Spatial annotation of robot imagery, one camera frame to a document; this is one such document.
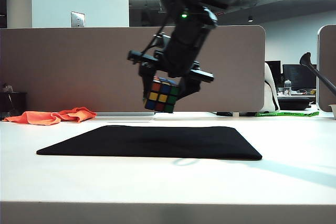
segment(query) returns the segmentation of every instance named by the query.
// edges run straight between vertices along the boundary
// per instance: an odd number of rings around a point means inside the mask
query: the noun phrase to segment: white table
[[[36,155],[103,125],[230,126],[260,161]],[[336,120],[212,113],[0,122],[1,223],[336,223]]]

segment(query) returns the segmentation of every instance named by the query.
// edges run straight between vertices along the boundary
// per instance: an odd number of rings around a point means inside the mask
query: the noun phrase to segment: black lamp arm
[[[300,65],[307,67],[336,96],[336,86],[332,84],[332,82],[327,77],[322,75],[316,68],[314,68],[313,64],[310,61],[310,52],[306,52],[304,55],[302,55],[300,59]]]

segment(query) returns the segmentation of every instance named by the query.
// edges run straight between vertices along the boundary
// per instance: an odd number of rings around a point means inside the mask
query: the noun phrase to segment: orange cloth
[[[5,118],[4,121],[52,125],[59,123],[60,121],[75,121],[79,123],[86,119],[94,118],[96,115],[96,113],[89,111],[87,108],[80,107],[72,110],[62,110],[60,112],[26,111],[22,115]]]

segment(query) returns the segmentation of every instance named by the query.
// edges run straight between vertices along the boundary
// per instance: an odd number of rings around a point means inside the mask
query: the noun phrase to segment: water bottle
[[[290,93],[291,93],[291,91],[292,91],[292,83],[291,83],[291,81],[290,80],[286,80],[285,81],[285,84],[283,85],[283,94],[284,95],[290,95]]]

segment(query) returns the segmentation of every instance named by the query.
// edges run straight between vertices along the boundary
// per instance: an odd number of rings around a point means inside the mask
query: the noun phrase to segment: light switch plate
[[[71,12],[71,27],[85,27],[85,14]]]

